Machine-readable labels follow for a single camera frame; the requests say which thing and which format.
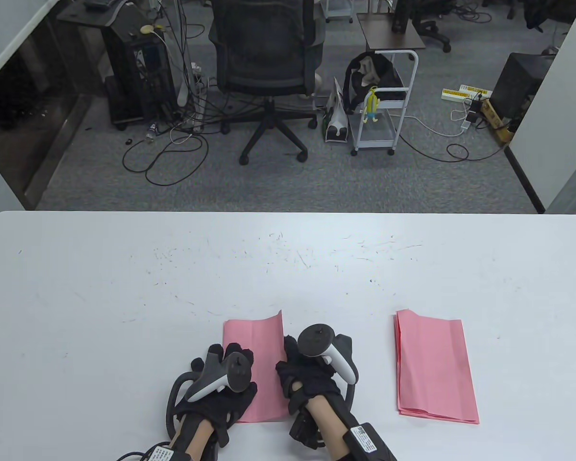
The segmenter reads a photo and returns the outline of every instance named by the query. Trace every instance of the gray carpet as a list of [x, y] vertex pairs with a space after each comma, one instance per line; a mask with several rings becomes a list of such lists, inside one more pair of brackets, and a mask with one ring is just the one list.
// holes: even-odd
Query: gray carpet
[[[358, 0], [358, 7], [365, 7], [362, 0]], [[540, 53], [551, 42], [554, 24], [545, 24], [545, 33], [540, 34], [527, 30], [522, 11], [514, 20], [506, 19], [507, 7], [503, 5], [483, 11], [493, 16], [489, 24], [471, 24], [454, 15], [439, 21], [440, 32], [451, 39], [451, 53], [442, 53], [438, 42], [427, 39], [428, 47], [419, 52], [420, 66], [407, 113], [439, 131], [459, 130], [458, 123], [450, 121], [450, 110], [459, 105], [441, 101], [442, 88], [469, 84], [492, 89], [510, 52]], [[211, 23], [211, 11], [198, 4], [188, 4], [187, 14], [190, 23], [207, 27]], [[190, 35], [198, 29], [192, 29]], [[562, 29], [567, 30], [566, 26], [560, 26]], [[358, 22], [328, 24], [319, 69], [325, 86], [330, 88], [334, 75], [343, 79], [349, 60], [363, 49]], [[215, 51], [206, 33], [190, 40], [190, 51], [205, 74], [214, 75]], [[401, 70], [407, 65], [407, 60], [398, 63]], [[221, 100], [220, 94], [211, 97]], [[252, 150], [249, 165], [239, 166], [240, 150], [255, 125], [233, 125], [227, 136], [207, 136], [209, 156], [193, 176], [177, 186], [157, 187], [121, 166], [126, 140], [143, 139], [146, 127], [136, 125], [117, 132], [108, 120], [106, 101], [97, 99], [38, 209], [534, 213], [503, 153], [483, 162], [453, 165], [424, 158], [400, 141], [393, 157], [385, 151], [361, 151], [353, 158], [349, 155], [351, 141], [347, 145], [325, 143], [320, 130], [309, 130], [306, 121], [288, 124], [309, 147], [310, 158], [304, 164], [284, 155], [295, 153], [295, 147], [277, 130], [271, 130]], [[415, 147], [439, 158], [448, 159], [444, 148], [450, 142], [464, 144], [472, 158], [497, 149], [488, 130], [472, 128], [448, 140], [409, 119], [403, 135]], [[159, 151], [168, 142], [165, 138], [151, 147], [143, 143], [133, 149], [130, 165], [147, 165], [153, 158], [151, 151]], [[195, 147], [195, 141], [183, 145], [187, 146]], [[157, 182], [176, 180], [193, 169], [203, 153], [167, 154], [150, 176]]]

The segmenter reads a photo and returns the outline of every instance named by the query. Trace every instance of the barcode label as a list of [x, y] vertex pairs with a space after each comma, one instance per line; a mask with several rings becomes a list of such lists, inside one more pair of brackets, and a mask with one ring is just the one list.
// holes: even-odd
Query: barcode label
[[376, 451], [378, 448], [374, 445], [373, 441], [367, 435], [367, 432], [363, 429], [363, 426], [356, 426], [350, 429], [352, 431], [352, 435], [359, 443], [360, 447], [365, 450], [367, 453], [371, 453]]
[[172, 457], [173, 451], [168, 448], [156, 447], [154, 452], [149, 457], [148, 461], [169, 461]]

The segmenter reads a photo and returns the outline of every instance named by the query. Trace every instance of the folded pink cloth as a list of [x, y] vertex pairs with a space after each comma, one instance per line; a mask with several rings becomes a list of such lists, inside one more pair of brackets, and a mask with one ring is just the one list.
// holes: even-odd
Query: folded pink cloth
[[400, 414], [480, 423], [461, 320], [399, 310], [395, 341]]
[[282, 311], [264, 320], [229, 320], [224, 323], [224, 347], [237, 342], [253, 352], [252, 381], [258, 386], [256, 397], [239, 422], [276, 421], [288, 416], [275, 364], [286, 360]]

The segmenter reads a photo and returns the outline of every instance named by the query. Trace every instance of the white rolling cart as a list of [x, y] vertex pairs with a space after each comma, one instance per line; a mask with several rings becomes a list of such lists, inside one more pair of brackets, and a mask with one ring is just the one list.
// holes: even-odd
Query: white rolling cart
[[[359, 149], [367, 148], [386, 148], [388, 149], [388, 155], [394, 155], [399, 135], [401, 133], [401, 127], [405, 118], [405, 110], [409, 103], [409, 95], [411, 94], [411, 89], [416, 77], [418, 54], [414, 50], [377, 50], [375, 53], [385, 55], [393, 64], [396, 55], [410, 55], [410, 59], [413, 59], [411, 77], [409, 78], [409, 84], [405, 85], [401, 76], [398, 74], [397, 69], [394, 68], [397, 86], [372, 88], [367, 96], [365, 96], [363, 103], [356, 108], [354, 114], [348, 116], [350, 131], [352, 132], [352, 140], [354, 141], [354, 149], [350, 152], [352, 156], [356, 156]], [[374, 94], [380, 97], [382, 93], [391, 94], [391, 98], [380, 99], [377, 110], [378, 121], [373, 121], [371, 119], [367, 120], [367, 112], [365, 108], [367, 107], [369, 99], [371, 99]], [[391, 114], [389, 113], [390, 109], [401, 110], [401, 115], [398, 117], [396, 127], [393, 123], [393, 117], [391, 117]]]
[[354, 22], [354, 0], [321, 0], [326, 22], [330, 18], [349, 18], [350, 24]]

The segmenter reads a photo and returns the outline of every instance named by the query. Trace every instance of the hand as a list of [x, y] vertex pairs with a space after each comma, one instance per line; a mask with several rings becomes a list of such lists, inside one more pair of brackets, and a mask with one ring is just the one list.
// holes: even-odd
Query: hand
[[[218, 360], [222, 362], [224, 355], [229, 356], [233, 352], [241, 352], [253, 364], [253, 353], [249, 349], [242, 349], [239, 344], [231, 343], [226, 347], [226, 354], [220, 344], [213, 344], [209, 347], [209, 353], [216, 354]], [[198, 357], [190, 364], [192, 371], [202, 372], [204, 361]], [[200, 415], [211, 422], [220, 446], [228, 443], [227, 429], [233, 426], [240, 417], [243, 416], [246, 409], [252, 403], [258, 387], [255, 382], [251, 382], [248, 388], [243, 392], [233, 392], [228, 387], [221, 392], [212, 392], [196, 402], [188, 402], [185, 398], [175, 406], [174, 415], [179, 420], [187, 413]]]
[[303, 385], [306, 397], [316, 395], [339, 394], [341, 391], [333, 381], [335, 370], [325, 365], [317, 358], [307, 357], [299, 352], [297, 340], [292, 336], [285, 336], [284, 349], [286, 362], [277, 362], [275, 370], [284, 389], [284, 395], [289, 398], [297, 390], [298, 383]]

